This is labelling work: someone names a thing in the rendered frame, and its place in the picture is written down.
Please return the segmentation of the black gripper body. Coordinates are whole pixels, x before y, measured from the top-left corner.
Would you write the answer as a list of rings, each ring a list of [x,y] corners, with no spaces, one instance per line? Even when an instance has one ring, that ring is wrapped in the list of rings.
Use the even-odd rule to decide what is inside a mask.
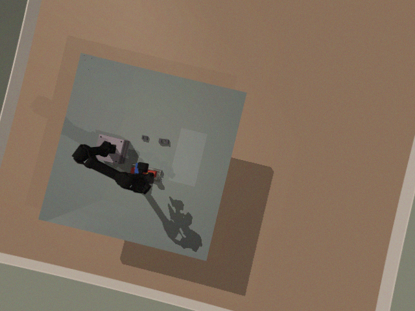
[[[136,173],[136,174],[138,174],[138,175],[141,177],[141,179],[143,179],[143,173],[144,173],[146,170],[148,170],[148,166],[149,166],[149,164],[148,164],[148,163],[142,163],[142,162],[139,162],[139,163],[138,163],[137,168],[138,168],[139,173]],[[133,192],[142,193],[142,192],[141,192],[140,190],[138,190],[138,189],[134,189],[134,190],[133,190]]]

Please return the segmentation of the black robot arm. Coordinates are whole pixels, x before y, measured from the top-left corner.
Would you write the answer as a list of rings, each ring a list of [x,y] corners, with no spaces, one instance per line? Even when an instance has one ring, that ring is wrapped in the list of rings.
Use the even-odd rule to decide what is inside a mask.
[[[146,194],[151,185],[154,183],[153,172],[143,174],[143,179],[138,174],[131,174],[127,172],[120,172],[107,164],[99,161],[95,156],[100,155],[107,157],[108,154],[115,154],[116,145],[104,141],[100,146],[90,147],[86,144],[81,144],[73,153],[72,157],[76,163],[83,164],[87,168],[92,168],[116,181],[124,189],[134,190],[138,189],[143,194]],[[84,161],[86,161],[84,163]],[[131,187],[130,187],[131,186]]]

